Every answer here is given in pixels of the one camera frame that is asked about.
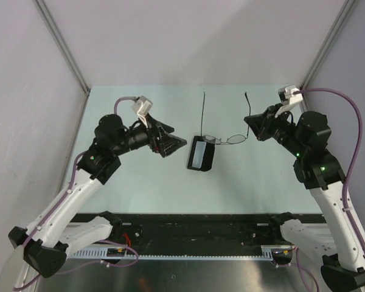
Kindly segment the thin wire-frame glasses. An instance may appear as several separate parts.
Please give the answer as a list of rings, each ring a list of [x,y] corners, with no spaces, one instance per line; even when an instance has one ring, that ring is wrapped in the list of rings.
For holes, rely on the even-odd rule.
[[[203,134],[203,122],[204,122],[204,110],[206,103],[206,92],[203,92],[202,104],[201,104],[201,119],[200,119],[200,138],[203,141],[212,144],[212,145],[237,145],[246,141],[249,137],[250,126],[247,126],[247,130],[245,134],[235,134],[228,137],[225,141],[220,138],[217,138],[213,135]]]

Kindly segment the blue cleaning cloth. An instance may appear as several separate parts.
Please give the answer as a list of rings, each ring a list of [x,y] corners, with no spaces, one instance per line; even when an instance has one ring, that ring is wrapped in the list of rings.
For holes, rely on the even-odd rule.
[[[200,169],[202,167],[205,150],[206,150],[206,143],[204,141],[195,142],[192,152],[193,153],[192,167],[196,169]]]

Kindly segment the black glasses case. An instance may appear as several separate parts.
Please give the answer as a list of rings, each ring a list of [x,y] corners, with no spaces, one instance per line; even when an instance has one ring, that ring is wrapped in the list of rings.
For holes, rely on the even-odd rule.
[[[213,139],[194,136],[190,147],[187,169],[208,172],[212,169],[214,154],[215,142]]]

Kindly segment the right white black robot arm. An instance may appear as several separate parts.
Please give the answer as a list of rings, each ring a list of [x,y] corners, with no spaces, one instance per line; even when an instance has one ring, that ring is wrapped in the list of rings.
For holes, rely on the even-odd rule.
[[[324,241],[289,212],[271,220],[269,239],[275,244],[287,241],[296,245],[320,268],[331,291],[365,291],[365,250],[353,228],[360,221],[350,196],[342,194],[345,183],[342,167],[327,150],[331,135],[327,118],[307,111],[298,122],[289,122],[289,112],[277,114],[280,107],[280,104],[269,106],[264,113],[246,116],[244,121],[259,141],[273,138],[295,156],[296,178],[317,202],[332,241]],[[363,228],[358,231],[365,242]]]

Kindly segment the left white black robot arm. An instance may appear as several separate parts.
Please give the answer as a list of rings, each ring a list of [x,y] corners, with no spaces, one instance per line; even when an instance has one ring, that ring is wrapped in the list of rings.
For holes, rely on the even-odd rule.
[[[165,158],[185,146],[186,140],[173,132],[173,127],[149,114],[130,127],[117,114],[103,116],[91,146],[76,157],[69,184],[26,228],[15,226],[9,232],[13,247],[23,247],[24,261],[39,276],[49,278],[58,273],[69,255],[93,243],[118,242],[123,234],[122,220],[108,211],[71,231],[65,229],[81,206],[121,166],[121,155],[148,146]]]

